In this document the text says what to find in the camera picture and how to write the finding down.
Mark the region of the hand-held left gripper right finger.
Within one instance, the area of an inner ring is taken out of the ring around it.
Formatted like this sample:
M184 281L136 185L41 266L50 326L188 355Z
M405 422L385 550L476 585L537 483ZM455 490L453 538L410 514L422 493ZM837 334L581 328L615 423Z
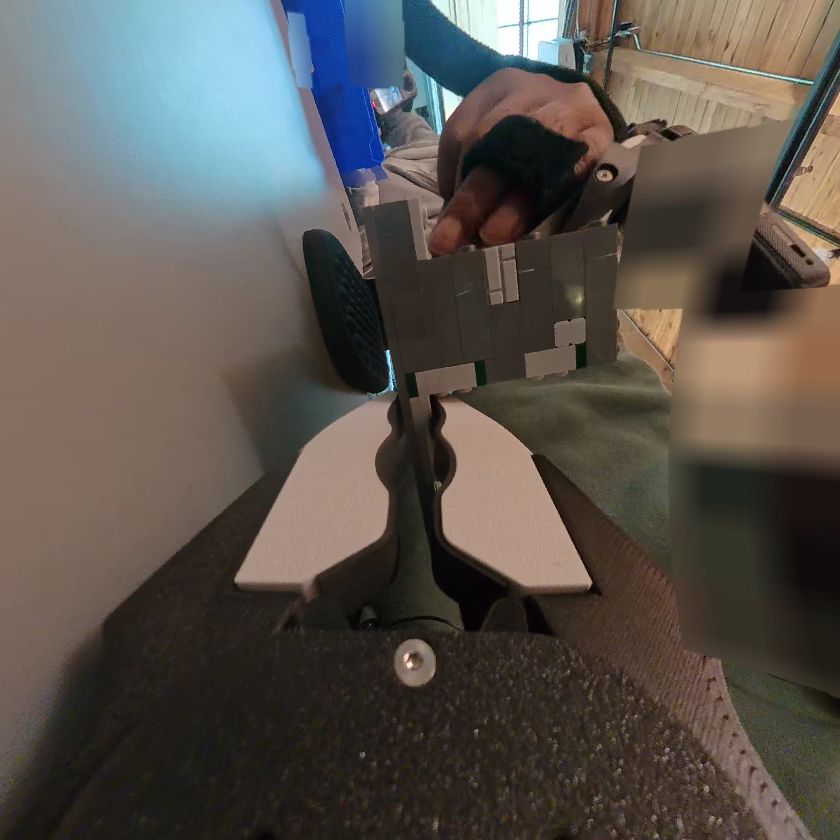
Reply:
M436 529L444 547L524 595L588 592L592 578L533 460L456 396L436 400Z

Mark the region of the person's right hand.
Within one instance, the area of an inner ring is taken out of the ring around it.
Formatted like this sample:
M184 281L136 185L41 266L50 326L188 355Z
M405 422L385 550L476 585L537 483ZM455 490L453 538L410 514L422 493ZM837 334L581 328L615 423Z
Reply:
M444 209L433 256L517 242L561 209L626 124L597 85L519 67L495 71L447 120L437 152Z

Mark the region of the blue storage bin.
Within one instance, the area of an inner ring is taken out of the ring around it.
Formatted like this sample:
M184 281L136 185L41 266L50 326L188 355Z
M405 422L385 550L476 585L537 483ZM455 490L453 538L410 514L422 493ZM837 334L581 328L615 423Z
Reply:
M283 1L292 72L310 90L333 159L347 187L386 178L384 151L370 93L352 83L344 2Z

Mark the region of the grey brick wall assembly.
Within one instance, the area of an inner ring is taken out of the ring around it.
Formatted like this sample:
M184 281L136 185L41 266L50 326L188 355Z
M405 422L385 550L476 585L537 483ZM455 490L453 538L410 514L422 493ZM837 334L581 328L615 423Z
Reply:
M434 493L437 479L438 396L616 360L617 225L432 257L417 199L363 214L422 496Z

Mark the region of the person's right forearm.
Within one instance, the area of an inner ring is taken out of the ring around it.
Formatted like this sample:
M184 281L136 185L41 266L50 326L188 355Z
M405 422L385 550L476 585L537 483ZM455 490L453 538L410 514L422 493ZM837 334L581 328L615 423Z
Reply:
M629 138L629 128L613 100L584 73L522 56L504 56L451 22L429 1L403 1L406 57L444 89L466 98L500 70L523 70L562 83L585 83L612 125L614 139Z

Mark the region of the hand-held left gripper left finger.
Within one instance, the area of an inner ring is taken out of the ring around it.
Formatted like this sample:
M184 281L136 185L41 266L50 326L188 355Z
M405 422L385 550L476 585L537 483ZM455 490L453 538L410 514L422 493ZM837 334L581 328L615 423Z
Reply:
M367 601L397 565L396 488L402 429L396 399L378 396L301 450L234 583L310 601Z

